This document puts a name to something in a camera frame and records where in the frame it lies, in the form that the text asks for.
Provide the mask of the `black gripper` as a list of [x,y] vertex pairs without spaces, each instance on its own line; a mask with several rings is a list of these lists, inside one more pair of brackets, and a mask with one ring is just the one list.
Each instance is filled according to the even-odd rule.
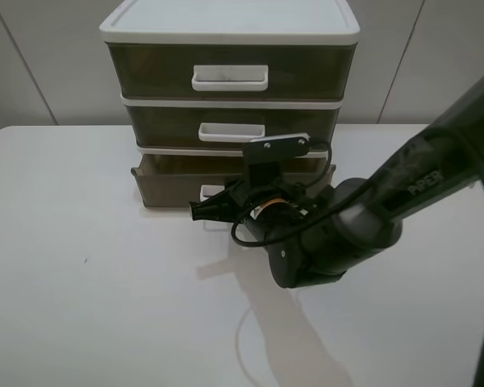
[[243,181],[230,181],[225,190],[202,202],[189,202],[194,221],[234,223],[245,211],[251,212],[272,199],[284,199],[293,206],[311,210],[317,201],[307,194],[303,183],[289,183],[280,179],[250,189]]

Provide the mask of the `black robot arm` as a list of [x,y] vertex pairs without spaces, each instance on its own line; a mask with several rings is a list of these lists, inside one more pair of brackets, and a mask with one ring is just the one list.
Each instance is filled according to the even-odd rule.
[[282,288],[335,282],[395,245],[405,218],[475,181],[484,188],[484,77],[371,177],[326,186],[314,198],[278,176],[279,159],[294,152],[286,139],[280,144],[272,156],[248,145],[243,179],[192,203],[191,216],[244,224]]

